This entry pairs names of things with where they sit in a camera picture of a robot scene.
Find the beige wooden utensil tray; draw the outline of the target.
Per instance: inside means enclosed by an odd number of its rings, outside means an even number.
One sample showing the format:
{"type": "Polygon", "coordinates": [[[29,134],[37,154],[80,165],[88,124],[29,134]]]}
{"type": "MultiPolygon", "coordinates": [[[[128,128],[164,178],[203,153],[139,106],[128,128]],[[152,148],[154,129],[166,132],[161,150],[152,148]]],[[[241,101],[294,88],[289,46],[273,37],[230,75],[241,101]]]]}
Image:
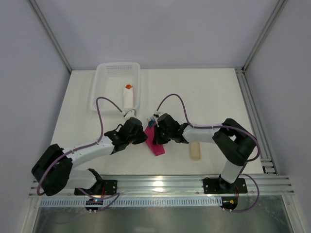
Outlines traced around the beige wooden utensil tray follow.
{"type": "Polygon", "coordinates": [[[190,143],[190,159],[199,161],[201,159],[201,148],[199,142],[190,143]]]}

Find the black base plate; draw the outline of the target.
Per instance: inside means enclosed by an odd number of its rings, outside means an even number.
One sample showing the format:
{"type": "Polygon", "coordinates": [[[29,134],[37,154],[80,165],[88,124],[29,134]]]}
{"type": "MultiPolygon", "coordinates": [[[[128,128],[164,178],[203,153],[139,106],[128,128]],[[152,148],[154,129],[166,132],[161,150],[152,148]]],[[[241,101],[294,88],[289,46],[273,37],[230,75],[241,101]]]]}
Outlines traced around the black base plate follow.
{"type": "Polygon", "coordinates": [[[91,196],[107,196],[117,192],[117,180],[102,180],[97,181],[90,189],[75,188],[74,195],[82,196],[87,193],[91,196]]]}
{"type": "Polygon", "coordinates": [[[218,178],[204,178],[203,189],[205,194],[246,194],[248,193],[244,178],[238,178],[234,183],[228,183],[218,178]]]}

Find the left aluminium frame post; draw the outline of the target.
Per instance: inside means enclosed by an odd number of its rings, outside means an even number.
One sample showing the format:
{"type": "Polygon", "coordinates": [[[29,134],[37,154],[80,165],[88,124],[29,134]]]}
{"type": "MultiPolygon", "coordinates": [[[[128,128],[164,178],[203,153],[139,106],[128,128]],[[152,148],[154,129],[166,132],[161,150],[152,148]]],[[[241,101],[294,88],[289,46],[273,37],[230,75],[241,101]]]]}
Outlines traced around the left aluminium frame post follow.
{"type": "Polygon", "coordinates": [[[55,37],[48,21],[46,20],[42,10],[40,9],[36,0],[27,0],[30,8],[32,9],[34,15],[36,16],[38,22],[40,23],[41,27],[43,28],[47,38],[49,39],[51,45],[53,46],[55,52],[57,53],[59,59],[61,60],[62,64],[65,66],[66,70],[69,74],[72,73],[72,67],[69,64],[57,38],[55,37]]]}

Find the controller board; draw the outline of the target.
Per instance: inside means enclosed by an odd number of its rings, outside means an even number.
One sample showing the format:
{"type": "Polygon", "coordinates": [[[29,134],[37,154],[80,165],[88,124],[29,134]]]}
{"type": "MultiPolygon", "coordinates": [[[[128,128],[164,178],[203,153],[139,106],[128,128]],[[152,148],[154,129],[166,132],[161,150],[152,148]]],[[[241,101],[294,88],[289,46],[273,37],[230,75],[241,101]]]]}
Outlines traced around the controller board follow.
{"type": "Polygon", "coordinates": [[[90,198],[85,203],[85,209],[91,213],[98,213],[106,210],[108,207],[104,206],[103,198],[90,198]]]}
{"type": "Polygon", "coordinates": [[[222,197],[221,209],[223,211],[233,212],[238,205],[238,199],[234,197],[222,197]]]}

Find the left controller board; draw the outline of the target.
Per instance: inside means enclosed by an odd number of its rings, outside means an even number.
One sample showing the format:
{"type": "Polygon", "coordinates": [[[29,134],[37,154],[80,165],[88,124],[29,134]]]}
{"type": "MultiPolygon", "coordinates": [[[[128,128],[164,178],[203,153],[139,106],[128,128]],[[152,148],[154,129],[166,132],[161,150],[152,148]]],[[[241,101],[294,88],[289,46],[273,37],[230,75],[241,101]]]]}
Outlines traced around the left controller board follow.
{"type": "Polygon", "coordinates": [[[98,213],[106,210],[108,207],[104,206],[103,198],[90,198],[85,203],[85,209],[91,213],[98,213]]]}

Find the right controller board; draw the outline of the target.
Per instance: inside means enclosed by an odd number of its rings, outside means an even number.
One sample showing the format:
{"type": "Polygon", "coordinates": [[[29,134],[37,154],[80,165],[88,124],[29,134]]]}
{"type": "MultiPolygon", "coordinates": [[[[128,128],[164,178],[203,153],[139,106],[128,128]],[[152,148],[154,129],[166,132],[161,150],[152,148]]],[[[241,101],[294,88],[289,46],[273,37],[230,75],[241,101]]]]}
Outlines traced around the right controller board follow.
{"type": "Polygon", "coordinates": [[[234,197],[222,197],[221,209],[223,211],[233,212],[238,205],[238,199],[234,197]]]}

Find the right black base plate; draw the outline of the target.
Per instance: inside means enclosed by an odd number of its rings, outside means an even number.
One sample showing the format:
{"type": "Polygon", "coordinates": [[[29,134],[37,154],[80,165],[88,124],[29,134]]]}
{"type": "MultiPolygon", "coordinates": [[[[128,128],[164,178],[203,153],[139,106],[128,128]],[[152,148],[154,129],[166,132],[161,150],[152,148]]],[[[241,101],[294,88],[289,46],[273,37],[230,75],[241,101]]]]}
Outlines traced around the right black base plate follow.
{"type": "Polygon", "coordinates": [[[228,183],[218,178],[204,178],[203,189],[205,194],[246,194],[248,193],[244,178],[238,178],[234,183],[228,183]]]}

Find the right aluminium side rail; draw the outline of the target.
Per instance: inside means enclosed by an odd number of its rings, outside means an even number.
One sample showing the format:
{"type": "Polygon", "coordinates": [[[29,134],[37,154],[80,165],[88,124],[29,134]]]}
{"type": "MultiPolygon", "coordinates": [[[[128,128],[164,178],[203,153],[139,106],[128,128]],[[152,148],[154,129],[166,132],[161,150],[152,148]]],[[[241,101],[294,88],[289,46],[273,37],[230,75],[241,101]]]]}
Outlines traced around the right aluminium side rail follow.
{"type": "Polygon", "coordinates": [[[250,86],[246,79],[246,74],[243,69],[236,68],[235,73],[237,76],[237,80],[240,86],[240,90],[242,93],[242,97],[244,100],[244,104],[246,107],[246,111],[248,114],[248,118],[250,121],[251,129],[253,131],[253,135],[257,139],[260,146],[260,161],[263,167],[263,172],[268,175],[278,175],[277,168],[273,159],[273,153],[271,147],[269,145],[268,139],[266,137],[263,124],[259,117],[259,112],[255,105],[255,101],[253,95],[251,93],[250,86]]]}

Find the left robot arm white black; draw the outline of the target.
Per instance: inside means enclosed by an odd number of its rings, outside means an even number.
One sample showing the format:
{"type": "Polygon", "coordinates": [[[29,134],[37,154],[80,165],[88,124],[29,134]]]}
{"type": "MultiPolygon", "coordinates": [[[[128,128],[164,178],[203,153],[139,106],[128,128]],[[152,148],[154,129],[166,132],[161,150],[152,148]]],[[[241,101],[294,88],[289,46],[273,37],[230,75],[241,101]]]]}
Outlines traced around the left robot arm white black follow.
{"type": "Polygon", "coordinates": [[[147,140],[139,119],[131,117],[119,130],[106,132],[99,141],[72,148],[50,145],[33,166],[31,173],[39,183],[37,189],[46,196],[53,196],[64,188],[74,189],[75,195],[100,195],[106,181],[92,168],[76,167],[99,157],[123,151],[130,144],[147,140]]]}

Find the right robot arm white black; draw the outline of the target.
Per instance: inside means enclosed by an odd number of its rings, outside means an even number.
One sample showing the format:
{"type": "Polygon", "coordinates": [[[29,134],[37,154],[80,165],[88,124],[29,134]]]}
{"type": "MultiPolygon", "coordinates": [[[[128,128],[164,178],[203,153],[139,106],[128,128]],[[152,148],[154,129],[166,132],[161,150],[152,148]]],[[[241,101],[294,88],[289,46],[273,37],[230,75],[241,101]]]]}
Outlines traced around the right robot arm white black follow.
{"type": "Polygon", "coordinates": [[[204,178],[205,194],[247,193],[245,179],[240,178],[249,156],[258,142],[252,134],[231,118],[221,125],[192,126],[180,124],[167,113],[157,112],[153,144],[164,145],[171,140],[175,143],[212,143],[217,145],[226,158],[225,166],[218,178],[204,178]]]}

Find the right aluminium frame post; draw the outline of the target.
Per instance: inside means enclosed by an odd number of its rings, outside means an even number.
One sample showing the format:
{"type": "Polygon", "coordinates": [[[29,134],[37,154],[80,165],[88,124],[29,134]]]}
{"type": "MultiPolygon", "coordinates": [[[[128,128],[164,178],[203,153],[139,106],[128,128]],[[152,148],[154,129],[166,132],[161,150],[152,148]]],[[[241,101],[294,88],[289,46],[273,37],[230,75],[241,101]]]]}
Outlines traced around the right aluminium frame post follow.
{"type": "Polygon", "coordinates": [[[258,38],[256,39],[249,55],[246,58],[246,61],[242,67],[243,73],[245,73],[250,65],[252,64],[253,60],[255,59],[257,53],[259,52],[260,48],[264,44],[266,38],[268,37],[270,31],[272,30],[274,24],[276,23],[277,19],[279,18],[280,14],[282,13],[284,7],[287,4],[287,0],[278,0],[276,5],[274,6],[272,12],[270,13],[267,21],[264,24],[264,27],[259,33],[258,38]]]}

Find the white plastic basket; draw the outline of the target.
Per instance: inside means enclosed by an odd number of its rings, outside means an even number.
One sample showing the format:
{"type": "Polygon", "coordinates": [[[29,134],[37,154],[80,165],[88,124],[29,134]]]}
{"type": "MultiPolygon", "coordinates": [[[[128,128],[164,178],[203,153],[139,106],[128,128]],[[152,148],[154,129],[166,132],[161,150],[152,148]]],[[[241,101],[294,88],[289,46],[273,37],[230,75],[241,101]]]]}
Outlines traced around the white plastic basket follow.
{"type": "Polygon", "coordinates": [[[97,111],[96,99],[106,97],[113,101],[123,111],[137,110],[140,104],[140,65],[134,62],[111,62],[97,66],[92,82],[89,106],[97,111]],[[134,92],[134,107],[123,107],[123,88],[132,85],[134,92]]]}

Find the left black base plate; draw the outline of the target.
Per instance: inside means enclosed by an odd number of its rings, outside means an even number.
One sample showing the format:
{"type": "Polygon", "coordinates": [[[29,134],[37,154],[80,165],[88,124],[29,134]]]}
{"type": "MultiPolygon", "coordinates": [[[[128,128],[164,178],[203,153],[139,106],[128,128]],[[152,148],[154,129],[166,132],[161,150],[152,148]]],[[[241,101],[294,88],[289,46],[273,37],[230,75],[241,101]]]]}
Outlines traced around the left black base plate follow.
{"type": "Polygon", "coordinates": [[[90,189],[75,188],[74,195],[82,196],[87,193],[91,196],[107,196],[117,192],[117,180],[102,180],[97,181],[90,189]]]}

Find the white rolled napkin bundle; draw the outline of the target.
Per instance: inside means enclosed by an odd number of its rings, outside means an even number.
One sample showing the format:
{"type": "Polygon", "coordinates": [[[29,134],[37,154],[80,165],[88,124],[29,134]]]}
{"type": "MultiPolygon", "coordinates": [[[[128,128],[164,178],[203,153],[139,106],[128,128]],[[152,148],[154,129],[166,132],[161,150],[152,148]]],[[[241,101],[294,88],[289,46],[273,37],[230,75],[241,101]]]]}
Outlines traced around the white rolled napkin bundle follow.
{"type": "Polygon", "coordinates": [[[133,88],[123,88],[123,107],[126,109],[132,109],[134,107],[134,92],[133,88]]]}

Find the aluminium frame post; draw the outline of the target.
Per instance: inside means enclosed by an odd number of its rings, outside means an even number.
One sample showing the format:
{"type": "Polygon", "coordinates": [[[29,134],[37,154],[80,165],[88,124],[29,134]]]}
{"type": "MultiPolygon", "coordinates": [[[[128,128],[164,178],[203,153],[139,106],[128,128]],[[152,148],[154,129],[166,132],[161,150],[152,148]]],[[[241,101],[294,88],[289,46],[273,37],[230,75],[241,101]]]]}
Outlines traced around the aluminium frame post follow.
{"type": "Polygon", "coordinates": [[[48,21],[46,20],[42,10],[40,9],[36,0],[27,0],[30,8],[32,9],[34,15],[36,16],[38,22],[40,23],[41,27],[43,28],[47,38],[49,39],[51,45],[53,46],[55,52],[57,53],[59,59],[61,60],[62,64],[65,66],[66,70],[69,74],[72,73],[72,67],[69,64],[57,38],[55,37],[48,21]]]}
{"type": "Polygon", "coordinates": [[[272,12],[270,13],[267,21],[264,24],[264,27],[259,33],[258,38],[256,39],[249,55],[246,58],[246,61],[242,67],[243,73],[245,73],[250,65],[252,64],[253,60],[255,59],[257,53],[259,52],[260,48],[264,44],[266,38],[268,37],[270,31],[272,30],[274,24],[276,23],[277,19],[279,18],[280,14],[282,13],[284,7],[287,4],[287,0],[278,0],[276,5],[274,6],[272,12]]]}

